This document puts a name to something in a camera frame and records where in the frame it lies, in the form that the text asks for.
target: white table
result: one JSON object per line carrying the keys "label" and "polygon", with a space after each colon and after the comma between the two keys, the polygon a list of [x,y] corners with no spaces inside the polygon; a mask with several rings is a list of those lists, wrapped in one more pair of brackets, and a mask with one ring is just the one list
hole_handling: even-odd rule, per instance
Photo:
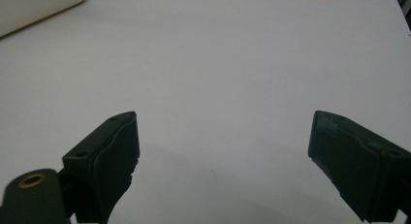
{"label": "white table", "polygon": [[111,223],[361,223],[307,156],[312,115],[411,150],[409,33],[396,0],[88,0],[0,41],[0,189],[135,110]]}

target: black plastic part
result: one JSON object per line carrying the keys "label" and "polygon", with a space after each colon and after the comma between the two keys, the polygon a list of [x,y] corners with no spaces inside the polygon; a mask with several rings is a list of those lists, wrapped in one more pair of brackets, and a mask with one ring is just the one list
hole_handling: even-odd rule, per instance
{"label": "black plastic part", "polygon": [[317,111],[308,155],[362,221],[395,219],[411,172],[408,151],[348,118]]}
{"label": "black plastic part", "polygon": [[74,212],[78,223],[108,223],[139,157],[136,113],[106,120],[63,156],[59,175],[67,215]]}
{"label": "black plastic part", "polygon": [[0,223],[70,223],[56,171],[37,170],[15,178],[6,187]]}

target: white surface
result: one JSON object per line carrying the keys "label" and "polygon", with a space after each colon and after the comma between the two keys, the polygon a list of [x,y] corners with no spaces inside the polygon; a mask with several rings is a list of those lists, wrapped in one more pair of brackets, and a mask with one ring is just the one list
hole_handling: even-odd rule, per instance
{"label": "white surface", "polygon": [[411,150],[408,34],[395,0],[89,0],[0,42],[0,188],[135,110],[111,223],[361,223],[307,156],[312,116]]}
{"label": "white surface", "polygon": [[83,0],[0,0],[0,36]]}

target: brass ring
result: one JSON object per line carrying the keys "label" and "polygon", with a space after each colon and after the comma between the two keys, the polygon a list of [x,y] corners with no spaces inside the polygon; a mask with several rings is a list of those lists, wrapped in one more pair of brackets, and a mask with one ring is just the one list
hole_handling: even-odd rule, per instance
{"label": "brass ring", "polygon": [[42,183],[45,179],[46,179],[45,174],[32,174],[32,175],[26,176],[24,179],[22,179],[18,183],[18,187],[20,187],[20,188],[33,187],[33,186],[36,186],[36,185]]}

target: small mark on surface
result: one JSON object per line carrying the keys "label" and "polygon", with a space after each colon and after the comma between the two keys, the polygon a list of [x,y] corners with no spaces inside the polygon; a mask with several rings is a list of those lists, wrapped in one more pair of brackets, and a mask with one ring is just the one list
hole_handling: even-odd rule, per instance
{"label": "small mark on surface", "polygon": [[218,183],[218,180],[217,180],[217,175],[215,174],[215,172],[211,169],[211,172],[212,172],[212,174],[214,175],[214,178],[215,178],[215,184],[217,184]]}

